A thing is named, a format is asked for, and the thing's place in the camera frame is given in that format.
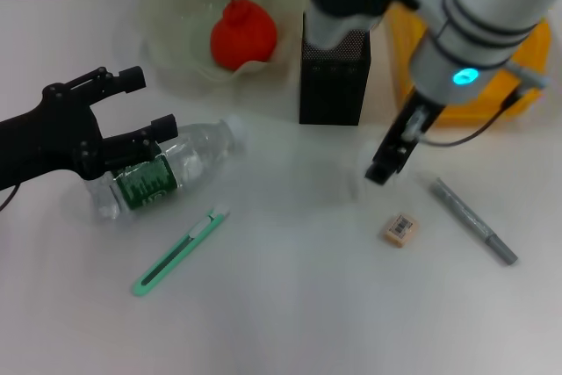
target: white table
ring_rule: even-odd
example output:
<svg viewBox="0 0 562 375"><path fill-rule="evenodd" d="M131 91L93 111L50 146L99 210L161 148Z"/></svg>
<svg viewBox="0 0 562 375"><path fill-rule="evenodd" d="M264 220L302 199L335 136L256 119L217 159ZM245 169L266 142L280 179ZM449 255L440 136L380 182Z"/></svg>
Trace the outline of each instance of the white table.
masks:
<svg viewBox="0 0 562 375"><path fill-rule="evenodd" d="M94 107L104 135L171 112L180 124L235 112L249 152L197 195L127 223L96 220L72 173L23 184L0 213L0 373L560 372L559 99L463 147L418 148L406 178L381 188L357 157L394 114L384 31L362 125L299 126L298 60L234 88L166 88L131 27L137 1L0 0L0 119L31 110L49 83L140 64L148 88ZM520 262L502 266L415 182L418 170L441 176ZM231 205L227 222L134 297L132 282L218 202ZM394 249L378 232L400 211L421 231Z"/></svg>

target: clear bowl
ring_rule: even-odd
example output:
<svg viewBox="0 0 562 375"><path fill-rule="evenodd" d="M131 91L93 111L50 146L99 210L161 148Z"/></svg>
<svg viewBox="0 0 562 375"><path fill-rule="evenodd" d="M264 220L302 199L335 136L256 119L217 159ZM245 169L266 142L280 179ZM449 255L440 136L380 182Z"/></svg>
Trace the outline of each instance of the clear bowl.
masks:
<svg viewBox="0 0 562 375"><path fill-rule="evenodd" d="M140 0L140 26L157 68L180 74L196 70L215 82L257 72L291 56L302 31L302 0L252 0L277 26L277 47L268 62L249 61L236 71L217 65L211 55L214 25L230 0Z"/></svg>

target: eraser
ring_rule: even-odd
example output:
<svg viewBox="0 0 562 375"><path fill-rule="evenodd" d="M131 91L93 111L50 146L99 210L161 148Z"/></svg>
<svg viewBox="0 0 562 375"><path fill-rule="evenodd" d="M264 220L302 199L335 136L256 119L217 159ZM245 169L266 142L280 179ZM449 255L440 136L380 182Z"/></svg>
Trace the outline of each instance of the eraser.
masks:
<svg viewBox="0 0 562 375"><path fill-rule="evenodd" d="M385 239L402 248L414 237L419 227L420 225L416 220L409 215L401 213L386 226Z"/></svg>

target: pen cap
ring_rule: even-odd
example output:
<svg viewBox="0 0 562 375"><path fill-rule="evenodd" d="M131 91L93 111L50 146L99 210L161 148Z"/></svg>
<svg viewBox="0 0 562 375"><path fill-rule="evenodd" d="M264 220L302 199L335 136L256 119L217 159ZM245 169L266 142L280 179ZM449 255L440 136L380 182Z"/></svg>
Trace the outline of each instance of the pen cap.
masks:
<svg viewBox="0 0 562 375"><path fill-rule="evenodd" d="M217 216L219 215L223 215L225 217L227 217L230 214L230 208L228 208L225 205L222 204L218 204L217 206L215 206L213 208L213 211L211 212L211 217L213 217L214 219L217 218Z"/></svg>
<svg viewBox="0 0 562 375"><path fill-rule="evenodd" d="M508 245L501 241L497 234L492 234L488 237L486 244L492 248L507 265L511 265L517 261L517 255L508 248Z"/></svg>

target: blue led light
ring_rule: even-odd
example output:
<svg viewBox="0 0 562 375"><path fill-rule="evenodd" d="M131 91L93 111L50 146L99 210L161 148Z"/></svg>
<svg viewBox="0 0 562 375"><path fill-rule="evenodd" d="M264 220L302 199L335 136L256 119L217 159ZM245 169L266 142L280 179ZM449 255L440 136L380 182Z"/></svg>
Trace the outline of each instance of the blue led light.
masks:
<svg viewBox="0 0 562 375"><path fill-rule="evenodd" d="M461 69L453 75L453 82L456 85L467 85L476 81L478 74L478 70L473 68Z"/></svg>

